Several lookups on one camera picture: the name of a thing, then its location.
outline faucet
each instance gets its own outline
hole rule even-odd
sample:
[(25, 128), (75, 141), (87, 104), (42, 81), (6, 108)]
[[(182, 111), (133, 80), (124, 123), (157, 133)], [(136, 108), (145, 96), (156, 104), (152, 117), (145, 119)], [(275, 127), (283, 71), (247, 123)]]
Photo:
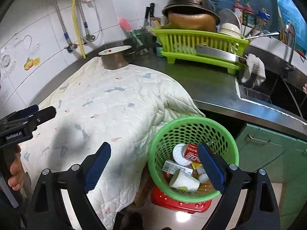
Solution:
[(294, 47), (295, 47), (295, 28), (294, 28), (294, 24), (293, 24), (292, 21), (287, 21), (286, 32), (287, 32), (288, 35), (293, 34), (293, 40), (292, 40), (292, 45), (291, 45), (291, 52), (290, 52), (290, 56), (289, 56), (289, 61), (287, 63), (287, 66), (283, 70), (283, 72), (284, 72), (283, 78), (285, 80), (288, 78), (289, 72), (294, 71), (294, 69), (295, 69), (295, 67), (291, 65), (293, 53), (294, 53)]

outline dish drying rack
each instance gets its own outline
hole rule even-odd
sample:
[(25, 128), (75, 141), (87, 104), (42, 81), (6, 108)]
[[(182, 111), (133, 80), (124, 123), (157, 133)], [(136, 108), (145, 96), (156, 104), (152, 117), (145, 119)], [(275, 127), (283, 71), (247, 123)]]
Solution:
[(227, 68), (230, 75), (235, 75), (237, 70), (243, 68), (243, 64), (230, 63), (210, 57), (197, 56), (196, 45), (205, 45), (242, 56), (249, 45), (249, 40), (237, 39), (229, 35), (185, 29), (161, 29), (152, 30), (159, 39), (163, 51), (161, 54), (167, 57), (167, 62), (174, 64), (176, 59), (197, 61)]

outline yellow gas hose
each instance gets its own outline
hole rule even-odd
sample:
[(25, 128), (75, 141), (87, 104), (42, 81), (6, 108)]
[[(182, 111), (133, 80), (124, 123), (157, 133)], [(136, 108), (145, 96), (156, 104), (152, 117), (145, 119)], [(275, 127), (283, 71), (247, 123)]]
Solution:
[(81, 51), (81, 54), (82, 54), (83, 58), (85, 59), (86, 55), (85, 55), (85, 51), (84, 51), (84, 48), (83, 48), (83, 44), (82, 44), (82, 40), (81, 40), (81, 36), (80, 36), (80, 32), (79, 32), (79, 27), (78, 27), (76, 15), (75, 15), (75, 4), (76, 4), (76, 0), (73, 0), (73, 4), (72, 4), (72, 17), (73, 17), (73, 22), (74, 22), (74, 26), (75, 26), (75, 31), (76, 31), (76, 35), (77, 35), (80, 51)]

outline quilted blanket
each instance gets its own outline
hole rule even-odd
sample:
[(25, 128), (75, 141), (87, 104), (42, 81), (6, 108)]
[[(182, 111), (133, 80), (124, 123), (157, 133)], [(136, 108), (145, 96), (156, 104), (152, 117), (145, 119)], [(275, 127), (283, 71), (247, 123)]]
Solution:
[[(39, 107), (51, 105), (56, 117), (40, 125), (33, 139), (21, 145), (22, 165), (32, 188), (44, 168), (67, 170), (108, 142), (111, 158), (95, 189), (87, 194), (107, 229), (113, 228), (116, 213), (133, 202), (149, 143), (159, 128), (183, 115), (203, 115), (169, 76), (134, 65), (107, 70), (99, 57)], [(66, 209), (73, 227), (80, 229), (72, 207)]]

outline white towel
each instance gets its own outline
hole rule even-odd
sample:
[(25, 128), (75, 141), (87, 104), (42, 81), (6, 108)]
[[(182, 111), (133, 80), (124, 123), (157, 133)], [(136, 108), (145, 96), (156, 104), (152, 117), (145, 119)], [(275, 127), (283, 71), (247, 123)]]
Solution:
[(266, 80), (264, 63), (258, 57), (250, 53), (246, 59), (246, 64), (248, 65), (248, 69), (245, 69), (241, 82), (246, 83), (249, 81), (251, 74), (254, 73), (257, 76), (253, 83), (253, 87), (260, 86), (262, 82)]

